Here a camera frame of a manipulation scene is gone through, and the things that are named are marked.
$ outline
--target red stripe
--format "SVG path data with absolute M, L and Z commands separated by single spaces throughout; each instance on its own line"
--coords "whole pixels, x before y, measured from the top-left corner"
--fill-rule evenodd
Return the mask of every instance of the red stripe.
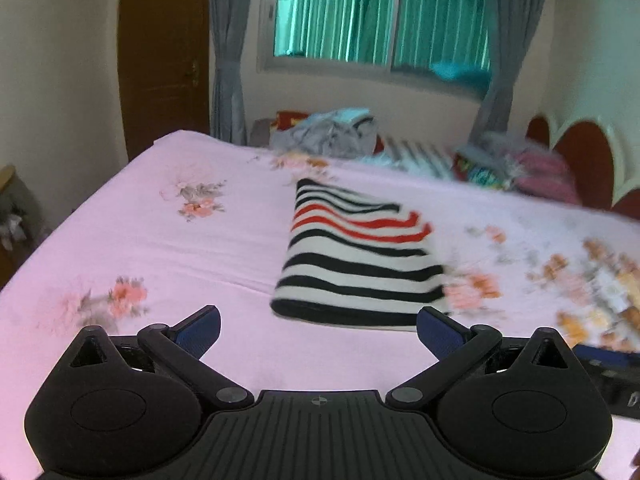
M 306 207 L 303 207 L 296 213 L 293 219 L 296 220 L 303 214 L 317 209 L 327 211 L 328 213 L 331 213 L 332 215 L 338 217 L 343 222 L 347 222 L 357 227 L 366 227 L 369 229 L 381 229 L 385 227 L 416 227 L 418 225 L 418 220 L 420 219 L 420 215 L 418 215 L 417 212 L 411 211 L 407 220 L 399 220 L 397 218 L 378 218 L 376 220 L 355 221 L 342 216 L 340 213 L 335 212 L 333 209 L 323 204 L 310 204 Z
M 397 243 L 397 244 L 401 244 L 405 242 L 419 242 L 421 240 L 424 240 L 424 238 L 426 238 L 429 234 L 431 234 L 431 231 L 432 231 L 431 224 L 425 223 L 422 226 L 422 230 L 419 233 L 415 233 L 411 235 L 397 235 L 397 236 L 373 236 L 373 235 L 366 235 L 363 233 L 359 233 L 357 231 L 352 231 L 350 229 L 342 227 L 340 224 L 337 224 L 334 221 L 329 220 L 328 218 L 325 218 L 324 216 L 310 216 L 309 218 L 305 218 L 304 220 L 301 220 L 300 222 L 293 224 L 293 227 L 291 228 L 291 230 L 294 231 L 298 227 L 302 227 L 303 225 L 311 224 L 315 222 L 318 222 L 320 224 L 331 225 L 332 227 L 335 227 L 336 229 L 338 229 L 338 231 L 342 231 L 343 233 L 353 238 L 359 238 L 361 240 L 375 240 L 377 242 L 390 242 L 390 243 Z

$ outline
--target black and white striped cloth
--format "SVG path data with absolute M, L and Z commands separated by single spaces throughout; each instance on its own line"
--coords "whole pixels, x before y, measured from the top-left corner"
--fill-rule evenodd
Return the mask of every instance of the black and white striped cloth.
M 382 137 L 382 140 L 384 154 L 399 170 L 439 180 L 456 180 L 452 171 L 453 159 L 447 150 L 415 140 L 395 140 L 392 137 Z
M 289 251 L 272 309 L 354 326 L 413 326 L 446 312 L 444 270 L 419 213 L 347 189 L 300 180 Z

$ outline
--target clothes pile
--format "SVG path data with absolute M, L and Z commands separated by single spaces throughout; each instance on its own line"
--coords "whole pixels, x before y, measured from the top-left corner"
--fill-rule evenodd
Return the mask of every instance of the clothes pile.
M 581 204 L 564 158 L 532 140 L 486 132 L 475 144 L 457 150 L 454 172 L 478 186 Z
M 378 126 L 366 108 L 344 108 L 313 114 L 288 130 L 271 134 L 270 148 L 277 152 L 303 152 L 337 158 L 372 155 Z

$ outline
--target window frame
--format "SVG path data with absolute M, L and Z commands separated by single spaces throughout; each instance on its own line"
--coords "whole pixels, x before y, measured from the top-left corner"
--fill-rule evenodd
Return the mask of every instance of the window frame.
M 274 56 L 275 17 L 278 0 L 260 1 L 260 18 L 258 24 L 258 72 L 285 72 L 314 75 L 333 75 L 348 78 L 375 80 L 384 83 L 399 84 L 419 89 L 429 89 L 441 93 L 464 96 L 481 100 L 484 94 L 468 85 L 444 81 L 434 73 L 404 72 L 393 68 L 396 54 L 396 33 L 398 30 L 398 16 L 400 14 L 400 0 L 393 0 L 393 16 L 389 34 L 389 55 L 386 65 L 374 65 L 358 62 L 345 62 L 333 59 L 313 59 L 308 57 Z

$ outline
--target floral pattern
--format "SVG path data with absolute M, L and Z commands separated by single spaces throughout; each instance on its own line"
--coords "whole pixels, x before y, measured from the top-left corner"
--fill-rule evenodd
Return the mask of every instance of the floral pattern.
M 223 212 L 225 208 L 222 204 L 216 202 L 216 199 L 222 196 L 222 187 L 226 184 L 220 182 L 218 184 L 197 184 L 196 186 L 187 185 L 180 190 L 180 196 L 185 200 L 184 205 L 178 213 L 191 222 L 196 218 L 206 218 L 213 215 L 214 211 Z
M 553 252 L 557 240 L 529 240 L 530 229 L 522 226 L 526 230 L 513 240 L 504 229 L 492 224 L 465 228 L 466 234 L 476 239 L 472 247 L 480 259 L 461 264 L 454 253 L 447 262 L 445 294 L 454 316 L 481 317 L 499 328 L 500 321 L 513 314 L 497 307 L 504 306 L 504 301 L 494 300 L 504 297 L 503 286 L 511 294 L 521 294 L 522 286 L 512 278 L 509 283 L 501 283 L 501 273 L 488 269 L 518 266 L 525 272 L 525 294 L 535 292 L 536 303 L 558 303 L 556 326 L 569 345 L 639 351 L 640 268 L 636 261 L 615 253 L 599 238 L 585 238 L 571 256 Z
M 202 182 L 194 184 L 178 177 L 177 182 L 167 189 L 163 189 L 160 195 L 165 200 L 179 200 L 182 205 L 178 209 L 178 214 L 183 216 L 187 222 L 192 222 L 197 218 L 212 216 L 215 211 L 223 212 L 224 206 L 218 202 L 223 195 L 222 188 L 226 180 L 216 184 L 204 184 Z
M 616 254 L 603 241 L 583 241 L 584 257 L 571 261 L 553 254 L 527 279 L 570 300 L 558 312 L 558 325 L 573 346 L 598 338 L 601 348 L 633 352 L 640 334 L 640 270 L 626 254 Z
M 271 161 L 272 170 L 291 171 L 289 184 L 296 184 L 301 178 L 312 178 L 325 184 L 334 179 L 329 174 L 328 168 L 329 163 L 323 158 L 299 152 L 285 153 Z
M 94 294 L 92 290 L 68 292 L 58 301 L 59 315 L 54 329 L 67 332 L 72 328 L 100 325 L 107 332 L 116 333 L 120 320 L 148 313 L 148 307 L 143 304 L 146 296 L 143 280 L 124 277 L 117 278 L 105 294 Z

